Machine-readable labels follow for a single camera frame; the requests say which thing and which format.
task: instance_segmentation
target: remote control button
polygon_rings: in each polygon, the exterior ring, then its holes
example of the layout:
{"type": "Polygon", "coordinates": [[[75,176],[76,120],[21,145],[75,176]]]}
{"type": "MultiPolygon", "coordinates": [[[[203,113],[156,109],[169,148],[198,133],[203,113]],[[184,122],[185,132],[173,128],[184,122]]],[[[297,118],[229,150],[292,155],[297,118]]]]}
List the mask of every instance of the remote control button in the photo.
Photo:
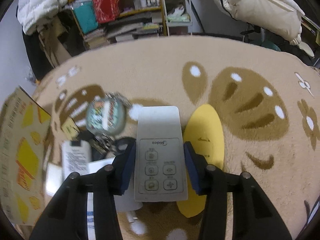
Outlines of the remote control button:
{"type": "Polygon", "coordinates": [[[158,159],[158,152],[156,151],[146,151],[147,161],[156,161],[158,159]]]}
{"type": "Polygon", "coordinates": [[[163,174],[164,175],[173,175],[176,174],[176,165],[167,164],[163,166],[163,174]]]}
{"type": "Polygon", "coordinates": [[[145,187],[146,190],[158,190],[159,183],[158,183],[158,181],[156,179],[148,179],[144,183],[144,187],[145,187]]]}
{"type": "Polygon", "coordinates": [[[175,179],[166,179],[163,182],[163,187],[165,190],[175,190],[177,189],[177,181],[175,179]]]}
{"type": "Polygon", "coordinates": [[[153,176],[158,174],[158,166],[157,165],[147,165],[145,168],[146,175],[153,176]]]}

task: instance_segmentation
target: metal screw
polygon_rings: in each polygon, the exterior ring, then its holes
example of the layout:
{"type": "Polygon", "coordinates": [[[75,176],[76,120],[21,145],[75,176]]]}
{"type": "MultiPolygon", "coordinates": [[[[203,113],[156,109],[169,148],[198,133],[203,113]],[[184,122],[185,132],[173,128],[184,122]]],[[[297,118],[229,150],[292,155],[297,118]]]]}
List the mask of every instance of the metal screw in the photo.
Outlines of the metal screw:
{"type": "Polygon", "coordinates": [[[104,170],[105,171],[112,171],[113,170],[113,166],[111,164],[108,164],[108,165],[104,166],[104,170]]]}
{"type": "Polygon", "coordinates": [[[216,166],[214,166],[212,164],[209,164],[209,165],[207,165],[207,170],[208,171],[215,171],[216,170],[216,166]]]}
{"type": "Polygon", "coordinates": [[[73,172],[73,173],[70,173],[69,178],[70,178],[70,179],[75,179],[75,178],[78,177],[79,175],[80,175],[79,173],[73,172]]]}
{"type": "Polygon", "coordinates": [[[251,178],[251,175],[248,172],[243,172],[242,177],[244,177],[245,179],[249,179],[249,178],[251,178]]]}

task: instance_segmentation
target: red patterned bag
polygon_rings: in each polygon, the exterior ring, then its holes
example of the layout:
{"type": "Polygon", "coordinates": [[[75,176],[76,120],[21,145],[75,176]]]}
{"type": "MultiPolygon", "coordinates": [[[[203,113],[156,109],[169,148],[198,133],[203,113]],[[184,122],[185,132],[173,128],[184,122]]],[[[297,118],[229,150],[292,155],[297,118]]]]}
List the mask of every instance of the red patterned bag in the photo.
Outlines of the red patterned bag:
{"type": "Polygon", "coordinates": [[[92,0],[98,23],[114,21],[120,14],[120,0],[92,0]]]}

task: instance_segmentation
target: midea logo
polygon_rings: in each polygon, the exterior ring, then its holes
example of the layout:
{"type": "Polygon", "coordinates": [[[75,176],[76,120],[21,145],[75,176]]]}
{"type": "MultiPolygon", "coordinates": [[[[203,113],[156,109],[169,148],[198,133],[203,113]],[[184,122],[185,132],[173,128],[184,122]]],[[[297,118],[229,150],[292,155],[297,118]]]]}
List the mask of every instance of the midea logo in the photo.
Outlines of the midea logo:
{"type": "Polygon", "coordinates": [[[163,146],[167,145],[167,141],[162,141],[162,142],[152,142],[152,144],[161,144],[163,146]]]}

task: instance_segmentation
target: white remote control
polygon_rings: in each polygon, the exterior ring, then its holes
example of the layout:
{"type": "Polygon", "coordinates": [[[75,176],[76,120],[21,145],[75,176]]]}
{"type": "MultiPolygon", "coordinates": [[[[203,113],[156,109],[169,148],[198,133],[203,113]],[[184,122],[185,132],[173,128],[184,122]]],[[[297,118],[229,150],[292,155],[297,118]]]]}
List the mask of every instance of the white remote control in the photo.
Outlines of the white remote control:
{"type": "Polygon", "coordinates": [[[188,199],[179,110],[150,106],[139,111],[134,199],[167,202],[188,199]]]}

